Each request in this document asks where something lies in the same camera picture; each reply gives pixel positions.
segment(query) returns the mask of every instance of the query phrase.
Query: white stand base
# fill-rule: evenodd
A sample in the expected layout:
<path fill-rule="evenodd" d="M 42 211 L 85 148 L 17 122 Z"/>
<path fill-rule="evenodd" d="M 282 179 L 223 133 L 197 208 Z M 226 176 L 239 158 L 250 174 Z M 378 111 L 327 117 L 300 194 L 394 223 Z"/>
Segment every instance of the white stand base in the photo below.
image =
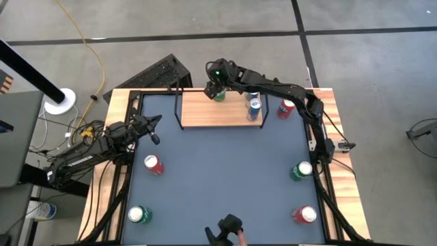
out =
<path fill-rule="evenodd" d="M 51 115 L 60 115 L 68 112 L 76 103 L 76 94 L 68 88 L 62 88 L 61 91 L 66 95 L 63 102 L 59 104 L 44 103 L 44 109 Z"/>

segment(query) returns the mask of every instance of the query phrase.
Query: blue soda can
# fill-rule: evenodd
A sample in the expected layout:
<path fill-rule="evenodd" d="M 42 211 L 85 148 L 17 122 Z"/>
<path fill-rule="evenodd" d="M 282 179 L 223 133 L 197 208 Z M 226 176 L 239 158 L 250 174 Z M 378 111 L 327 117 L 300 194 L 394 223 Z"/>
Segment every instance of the blue soda can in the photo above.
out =
<path fill-rule="evenodd" d="M 245 97 L 246 97 L 246 107 L 247 108 L 251 104 L 251 100 L 258 98 L 258 95 L 259 95 L 259 92 L 253 92 L 253 93 L 246 92 Z"/>
<path fill-rule="evenodd" d="M 256 121 L 259 111 L 261 111 L 261 100 L 258 98 L 252 99 L 249 103 L 249 110 L 247 111 L 247 118 L 250 121 Z"/>

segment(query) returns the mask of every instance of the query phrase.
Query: black pole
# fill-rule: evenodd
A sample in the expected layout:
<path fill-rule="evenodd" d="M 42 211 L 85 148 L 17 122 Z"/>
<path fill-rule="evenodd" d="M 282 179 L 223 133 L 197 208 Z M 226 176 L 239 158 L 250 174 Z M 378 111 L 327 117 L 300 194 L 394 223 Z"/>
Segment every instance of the black pole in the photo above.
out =
<path fill-rule="evenodd" d="M 335 199 L 334 185 L 333 185 L 332 177 L 330 175 L 329 164 L 322 163 L 322 168 L 325 173 L 326 187 L 328 188 L 329 195 L 332 198 L 333 204 L 337 206 L 337 199 Z M 337 238 L 339 240 L 344 240 L 343 230 L 341 229 L 338 219 L 335 217 L 334 217 L 334 224 L 335 224 L 335 232 L 337 234 Z"/>
<path fill-rule="evenodd" d="M 307 141 L 313 140 L 311 133 L 309 131 L 309 125 L 307 124 L 303 124 L 303 128 L 305 131 L 305 135 L 307 137 Z M 317 169 L 317 161 L 315 160 L 315 155 L 314 155 L 314 151 L 310 151 L 309 150 L 309 159 L 311 162 L 311 165 L 313 166 L 313 181 L 314 181 L 314 185 L 317 186 L 317 178 L 319 177 L 318 173 L 318 169 Z M 330 239 L 330 232 L 329 232 L 329 225 L 328 225 L 328 219 L 326 217 L 326 210 L 325 210 L 325 204 L 323 203 L 323 199 L 322 196 L 319 194 L 319 190 L 316 189 L 315 190 L 315 194 L 317 195 L 317 203 L 319 204 L 319 212 L 320 212 L 320 216 L 322 218 L 322 227 L 323 227 L 323 235 L 325 240 L 326 239 Z"/>
<path fill-rule="evenodd" d="M 115 209 L 117 209 L 120 202 L 127 196 L 128 193 L 128 183 L 129 180 L 125 180 L 122 186 L 122 189 L 120 189 L 120 192 L 115 197 L 113 203 L 108 207 L 108 210 L 105 212 L 103 217 L 98 222 L 97 226 L 89 233 L 89 235 L 82 239 L 80 243 L 90 243 L 90 242 L 96 242 L 97 238 L 100 236 L 100 233 L 103 231 L 104 226 L 107 223 L 111 222 L 113 213 Z"/>
<path fill-rule="evenodd" d="M 128 165 L 126 167 L 126 175 L 124 176 L 124 180 L 130 180 L 130 175 L 132 173 L 132 164 Z M 126 207 L 128 206 L 128 199 L 127 197 L 122 201 L 122 205 L 120 206 L 120 214 L 118 216 L 118 223 L 117 223 L 117 232 L 115 234 L 116 240 L 122 239 L 122 233 L 123 233 L 123 227 L 124 227 L 124 217 L 126 216 Z"/>
<path fill-rule="evenodd" d="M 54 86 L 46 77 L 40 74 L 33 66 L 27 63 L 8 44 L 0 40 L 0 61 L 12 68 L 28 82 L 44 92 L 51 100 L 62 103 L 66 97 L 60 89 Z"/>
<path fill-rule="evenodd" d="M 118 188 L 118 182 L 119 182 L 121 168 L 122 168 L 121 165 L 115 166 L 114 178 L 112 179 L 112 185 L 111 185 L 111 193 L 109 195 L 108 208 L 114 202 L 115 196 L 117 195 L 117 188 Z M 111 222 L 107 223 L 105 225 L 105 227 L 103 228 L 102 239 L 104 241 L 107 241 L 109 239 L 109 230 L 110 229 L 111 229 Z"/>

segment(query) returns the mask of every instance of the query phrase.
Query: wooden platform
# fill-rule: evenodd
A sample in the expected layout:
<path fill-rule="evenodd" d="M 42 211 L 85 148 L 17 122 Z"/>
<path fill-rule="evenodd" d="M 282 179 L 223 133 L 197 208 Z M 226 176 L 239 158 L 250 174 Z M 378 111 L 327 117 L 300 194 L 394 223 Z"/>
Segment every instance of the wooden platform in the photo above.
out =
<path fill-rule="evenodd" d="M 111 104 L 109 105 L 108 115 L 106 118 L 105 125 L 108 126 L 117 121 L 124 121 L 127 113 L 128 103 L 129 103 L 129 93 L 131 90 L 137 90 L 137 89 L 115 89 L 113 91 L 113 96 L 111 98 Z M 201 90 L 201 88 L 187 88 L 185 90 Z M 314 91 L 315 95 L 323 101 L 325 106 L 325 112 L 331 117 L 335 125 L 339 128 L 339 130 L 343 132 L 333 89 L 314 88 L 312 90 Z M 165 92 L 167 91 L 167 89 L 147 88 L 147 89 L 142 89 L 142 91 Z M 342 139 L 341 135 L 335 130 L 334 126 L 328 121 L 326 117 L 324 117 L 324 123 L 326 125 L 326 132 L 332 140 Z M 352 168 L 349 154 L 336 152 L 334 158 L 336 158 L 337 160 L 345 163 L 346 165 Z M 79 233 L 81 233 L 82 230 L 84 230 L 85 228 L 85 233 L 83 234 L 83 238 L 86 237 L 91 232 L 91 230 L 94 227 L 94 223 L 97 223 L 95 222 L 96 213 L 98 213 L 97 220 L 99 221 L 102 218 L 103 214 L 108 209 L 109 195 L 111 193 L 111 186 L 114 179 L 115 166 L 109 165 L 107 170 L 103 174 L 103 169 L 105 165 L 106 162 L 101 163 L 94 167 L 94 180 L 100 180 L 100 178 L 103 176 L 101 190 L 100 190 L 100 203 L 98 208 L 96 208 L 97 197 L 98 197 L 97 196 L 98 182 L 95 182 L 92 188 L 90 187 L 87 202 L 83 211 L 81 228 L 79 230 Z M 363 207 L 361 205 L 360 194 L 358 192 L 358 187 L 356 185 L 354 176 L 348 170 L 334 163 L 329 165 L 329 169 L 333 180 L 335 197 L 337 199 L 337 205 L 339 207 L 339 210 L 343 213 L 344 217 L 349 221 L 351 226 L 353 226 L 361 236 L 364 236 L 365 238 L 369 238 L 369 230 L 367 229 L 367 223 L 364 216 Z M 126 172 L 126 167 L 122 167 L 122 172 L 119 175 L 120 180 L 124 180 L 125 172 Z M 122 183 L 123 182 L 119 183 L 117 192 L 121 189 Z M 91 199 L 91 189 L 94 191 L 94 196 L 92 199 Z M 87 223 L 88 221 L 87 218 L 88 218 L 88 214 L 90 213 L 90 209 L 91 209 L 91 215 L 89 218 L 89 223 Z M 118 218 L 119 209 L 120 206 L 118 206 L 117 210 L 114 212 L 111 220 L 111 229 L 109 232 L 110 240 L 111 239 L 113 240 L 115 238 L 115 234 L 117 231 L 116 230 L 117 223 L 119 219 Z M 336 239 L 337 237 L 335 235 L 335 225 L 334 225 L 333 215 L 329 211 L 329 208 L 327 207 L 326 207 L 326 211 L 327 211 L 326 216 L 328 219 L 330 237 L 332 239 Z"/>
<path fill-rule="evenodd" d="M 247 119 L 247 111 L 244 94 L 238 92 L 226 92 L 222 102 L 209 99 L 203 92 L 184 92 L 181 123 L 183 127 L 261 126 L 262 111 L 256 121 Z"/>

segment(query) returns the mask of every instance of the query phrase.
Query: human hand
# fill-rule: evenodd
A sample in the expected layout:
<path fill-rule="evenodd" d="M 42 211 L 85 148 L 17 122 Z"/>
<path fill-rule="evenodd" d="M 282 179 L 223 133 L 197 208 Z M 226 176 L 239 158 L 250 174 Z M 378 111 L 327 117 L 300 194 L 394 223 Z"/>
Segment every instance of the human hand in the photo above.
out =
<path fill-rule="evenodd" d="M 238 237 L 238 241 L 240 242 L 240 244 L 236 245 L 236 246 L 247 246 L 246 237 L 244 236 L 242 230 L 238 230 L 237 237 Z"/>

